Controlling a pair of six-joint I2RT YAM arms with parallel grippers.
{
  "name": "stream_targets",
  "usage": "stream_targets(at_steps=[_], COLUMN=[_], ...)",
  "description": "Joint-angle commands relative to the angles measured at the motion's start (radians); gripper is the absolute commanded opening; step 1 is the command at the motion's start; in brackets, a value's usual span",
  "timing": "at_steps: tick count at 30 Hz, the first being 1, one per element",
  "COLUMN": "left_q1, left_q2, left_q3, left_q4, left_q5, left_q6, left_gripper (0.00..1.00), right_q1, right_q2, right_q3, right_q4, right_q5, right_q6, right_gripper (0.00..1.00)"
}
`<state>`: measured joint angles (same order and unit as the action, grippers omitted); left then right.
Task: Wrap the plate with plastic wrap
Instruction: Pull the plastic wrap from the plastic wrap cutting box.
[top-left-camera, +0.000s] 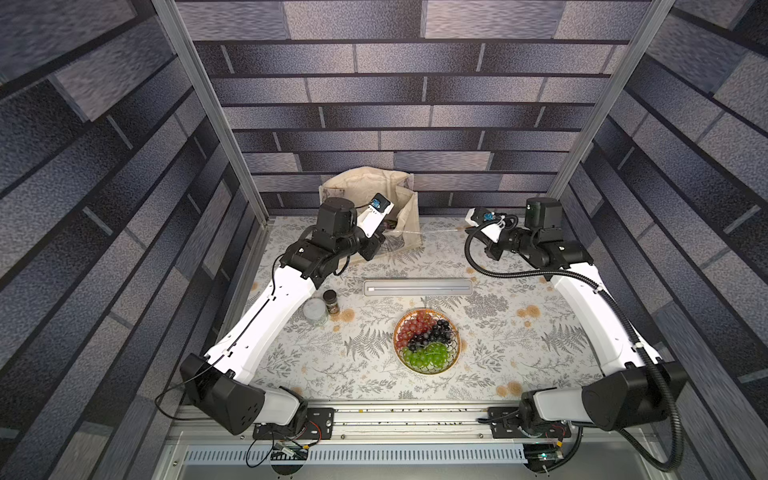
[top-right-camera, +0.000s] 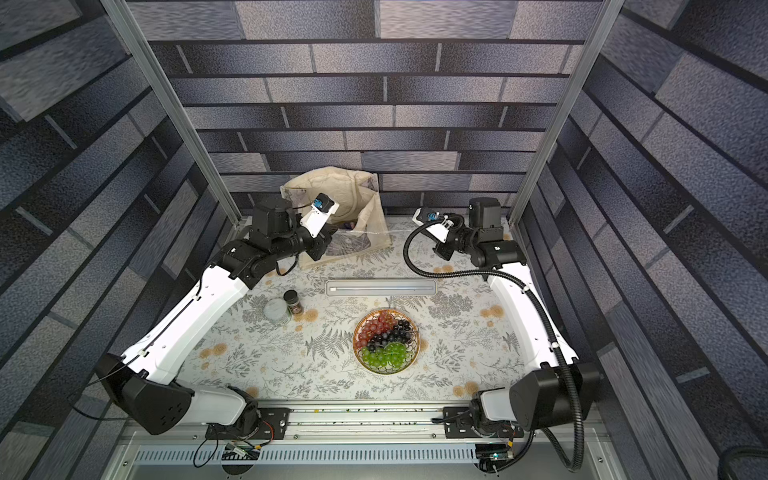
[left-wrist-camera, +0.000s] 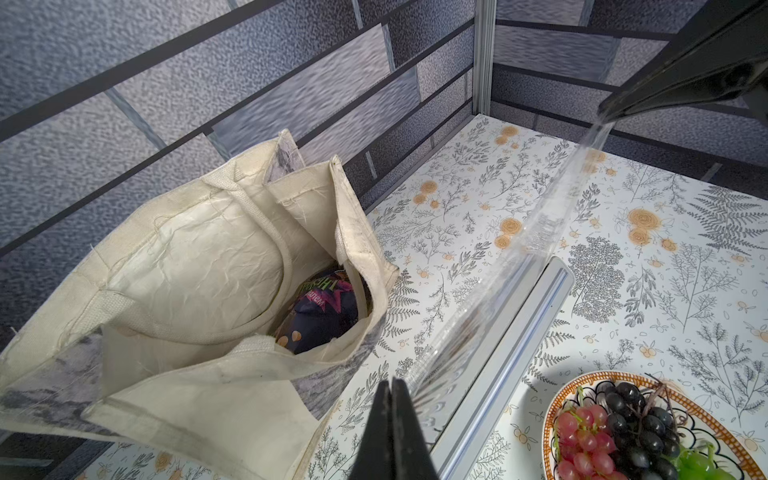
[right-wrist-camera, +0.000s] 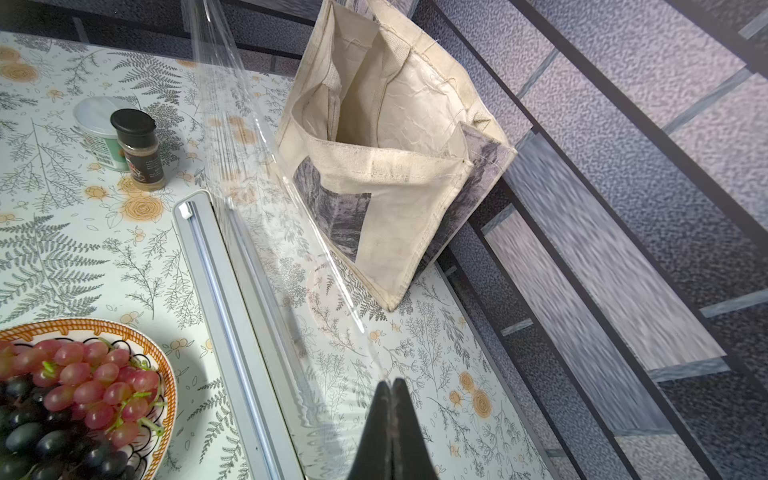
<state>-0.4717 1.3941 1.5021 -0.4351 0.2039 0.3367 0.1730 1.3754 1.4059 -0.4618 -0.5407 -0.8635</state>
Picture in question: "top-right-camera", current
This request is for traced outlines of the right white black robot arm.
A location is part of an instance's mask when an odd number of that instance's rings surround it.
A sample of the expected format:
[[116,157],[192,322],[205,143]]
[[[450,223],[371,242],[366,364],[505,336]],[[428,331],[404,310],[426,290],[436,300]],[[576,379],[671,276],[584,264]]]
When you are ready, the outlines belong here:
[[579,360],[542,305],[522,248],[505,237],[499,202],[473,198],[468,217],[427,211],[414,218],[430,223],[425,234],[435,241],[437,256],[448,260],[455,253],[465,254],[483,272],[518,340],[522,377],[509,387],[473,396],[474,428],[509,423],[526,432],[544,432],[572,424],[581,433],[600,374],[594,365]]

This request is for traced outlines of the cream plastic wrap dispenser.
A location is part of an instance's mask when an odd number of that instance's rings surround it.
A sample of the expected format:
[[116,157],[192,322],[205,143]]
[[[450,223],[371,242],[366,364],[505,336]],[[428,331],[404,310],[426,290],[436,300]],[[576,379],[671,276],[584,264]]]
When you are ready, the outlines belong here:
[[434,280],[416,278],[331,279],[326,282],[328,296],[432,296]]

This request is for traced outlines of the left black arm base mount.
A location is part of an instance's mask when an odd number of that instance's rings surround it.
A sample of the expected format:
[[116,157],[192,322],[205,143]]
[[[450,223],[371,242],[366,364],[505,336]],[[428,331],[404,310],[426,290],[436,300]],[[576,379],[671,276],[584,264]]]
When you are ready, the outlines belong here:
[[209,424],[206,440],[283,440],[291,410],[247,409],[233,425]]

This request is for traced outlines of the clear plastic wrap sheet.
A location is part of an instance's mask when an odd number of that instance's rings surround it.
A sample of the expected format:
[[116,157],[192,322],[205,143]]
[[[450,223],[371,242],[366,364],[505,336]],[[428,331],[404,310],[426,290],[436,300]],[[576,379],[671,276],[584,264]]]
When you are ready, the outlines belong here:
[[403,260],[403,244],[416,225],[405,217],[386,217],[386,232],[333,235],[318,272],[331,279],[417,278]]

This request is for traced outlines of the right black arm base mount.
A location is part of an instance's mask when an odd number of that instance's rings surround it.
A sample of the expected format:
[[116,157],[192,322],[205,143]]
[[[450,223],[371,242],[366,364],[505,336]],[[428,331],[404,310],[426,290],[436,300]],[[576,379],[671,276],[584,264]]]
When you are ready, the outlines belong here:
[[488,420],[478,412],[471,412],[468,406],[446,406],[433,422],[444,427],[448,439],[514,440],[526,436],[514,422]]

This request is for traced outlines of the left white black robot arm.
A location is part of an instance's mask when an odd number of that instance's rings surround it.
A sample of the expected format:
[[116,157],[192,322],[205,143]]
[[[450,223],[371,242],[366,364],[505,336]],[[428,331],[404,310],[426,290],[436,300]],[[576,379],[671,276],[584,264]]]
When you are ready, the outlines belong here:
[[152,435],[201,424],[213,439],[247,439],[261,425],[257,400],[237,387],[185,385],[187,356],[230,307],[278,267],[305,253],[318,260],[336,231],[338,204],[320,193],[305,214],[285,201],[258,207],[252,231],[227,243],[198,283],[145,336],[122,354],[105,354],[96,374],[112,402]]

